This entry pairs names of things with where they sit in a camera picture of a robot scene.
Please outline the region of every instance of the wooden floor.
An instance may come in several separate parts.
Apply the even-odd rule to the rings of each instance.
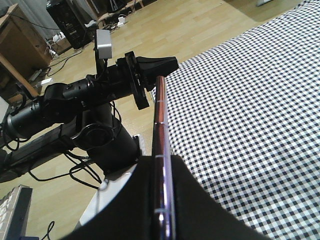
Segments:
[[[273,0],[255,7],[255,0],[158,0],[131,14],[127,18],[128,22],[111,35],[114,57],[109,65],[132,50],[136,56],[176,56],[179,62],[183,62],[263,24],[292,9],[299,2],[300,0]],[[73,52],[69,50],[62,57]],[[84,78],[86,74],[94,73],[93,44],[90,44],[83,53],[71,58],[53,79],[55,82],[71,83]],[[118,100],[116,104],[123,125],[130,134],[141,134],[144,137],[150,153],[153,107],[138,111],[131,96]],[[80,150],[74,152],[85,154]],[[71,166],[72,163],[65,157],[59,156],[35,169],[34,174],[39,178],[47,178],[66,173]],[[78,176],[95,184],[85,173]],[[50,182],[36,182],[26,174],[11,182],[1,183],[0,197],[19,184],[33,188],[28,236],[44,236],[48,224],[55,221],[50,234],[52,240],[73,230],[95,193],[94,189],[67,176]]]

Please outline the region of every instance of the gray curtain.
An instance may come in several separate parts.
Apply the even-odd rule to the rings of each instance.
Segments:
[[[89,14],[92,19],[95,19],[94,13],[88,7],[86,0],[73,0],[78,3],[85,12]],[[50,14],[47,12],[47,1],[46,0],[0,0],[0,9],[13,4],[19,4],[19,7],[28,18],[30,22],[44,26],[47,28],[58,29],[55,21],[52,19]],[[39,34],[44,39],[51,39],[52,36],[59,33],[60,30],[50,30],[42,27],[34,26]]]

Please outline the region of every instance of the gingham fabric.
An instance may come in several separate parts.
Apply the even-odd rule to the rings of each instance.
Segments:
[[[272,239],[320,239],[320,1],[307,0],[167,78],[172,154]]]

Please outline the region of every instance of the black pc case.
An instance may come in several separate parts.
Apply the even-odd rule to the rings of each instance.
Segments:
[[[82,48],[92,41],[84,17],[70,0],[48,0],[46,10],[74,49]]]

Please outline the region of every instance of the white keyboard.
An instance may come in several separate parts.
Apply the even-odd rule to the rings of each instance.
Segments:
[[[0,240],[24,236],[32,188],[17,186],[0,200]]]

